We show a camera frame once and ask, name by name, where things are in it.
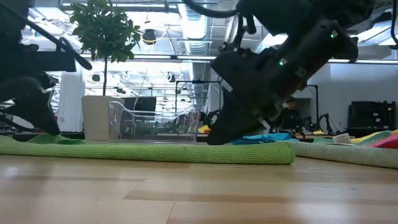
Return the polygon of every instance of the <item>blue towel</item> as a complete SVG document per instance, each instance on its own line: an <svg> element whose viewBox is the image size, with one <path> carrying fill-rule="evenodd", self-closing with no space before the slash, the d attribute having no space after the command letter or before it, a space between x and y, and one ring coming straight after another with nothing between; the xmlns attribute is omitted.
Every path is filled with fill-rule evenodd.
<svg viewBox="0 0 398 224"><path fill-rule="evenodd" d="M234 145L245 145L245 144L261 144L271 143L277 141L299 141L298 139L292 139L287 133L279 134L261 134L256 136L245 136L241 139L232 140L231 143Z"/></svg>

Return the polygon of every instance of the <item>wooden floor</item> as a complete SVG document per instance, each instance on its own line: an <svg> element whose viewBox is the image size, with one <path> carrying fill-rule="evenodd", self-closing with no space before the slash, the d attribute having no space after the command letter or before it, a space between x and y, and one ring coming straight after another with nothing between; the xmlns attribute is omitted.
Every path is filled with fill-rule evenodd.
<svg viewBox="0 0 398 224"><path fill-rule="evenodd" d="M0 223L398 223L398 170L1 156Z"/></svg>

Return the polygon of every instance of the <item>red cloth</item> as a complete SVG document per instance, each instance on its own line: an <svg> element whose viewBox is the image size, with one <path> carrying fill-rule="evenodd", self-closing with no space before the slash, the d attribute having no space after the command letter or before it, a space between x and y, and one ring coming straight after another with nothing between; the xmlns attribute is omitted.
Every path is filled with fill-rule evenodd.
<svg viewBox="0 0 398 224"><path fill-rule="evenodd" d="M370 145L371 147L381 147L388 149L398 149L398 134L385 138L377 143Z"/></svg>

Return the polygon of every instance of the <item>green mat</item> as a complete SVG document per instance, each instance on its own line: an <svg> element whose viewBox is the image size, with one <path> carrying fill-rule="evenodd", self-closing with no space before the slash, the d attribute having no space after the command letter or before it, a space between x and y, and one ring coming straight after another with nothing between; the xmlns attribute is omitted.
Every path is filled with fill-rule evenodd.
<svg viewBox="0 0 398 224"><path fill-rule="evenodd" d="M398 149L290 142L296 156L398 169Z"/></svg>
<svg viewBox="0 0 398 224"><path fill-rule="evenodd" d="M46 134L29 142L0 136L0 154L219 164L291 164L295 159L294 149L288 142L248 146L86 144L82 140Z"/></svg>
<svg viewBox="0 0 398 224"><path fill-rule="evenodd" d="M380 133L375 134L374 136L363 140L360 143L357 143L355 145L357 146L370 146L374 143L377 143L385 138L388 138L389 136L391 136L392 131L381 131ZM313 143L316 144L331 144L334 143L333 139L323 139L323 138L314 138L313 139Z"/></svg>

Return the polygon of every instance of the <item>plant stem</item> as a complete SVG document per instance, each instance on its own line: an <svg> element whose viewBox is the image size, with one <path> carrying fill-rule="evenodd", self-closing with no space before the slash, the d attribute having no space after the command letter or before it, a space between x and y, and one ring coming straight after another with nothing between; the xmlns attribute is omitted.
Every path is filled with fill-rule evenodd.
<svg viewBox="0 0 398 224"><path fill-rule="evenodd" d="M102 95L105 96L106 95L106 82L108 81L107 79L107 74L108 74L108 58L105 57L104 58L105 61L105 70L104 70L104 87L102 89Z"/></svg>

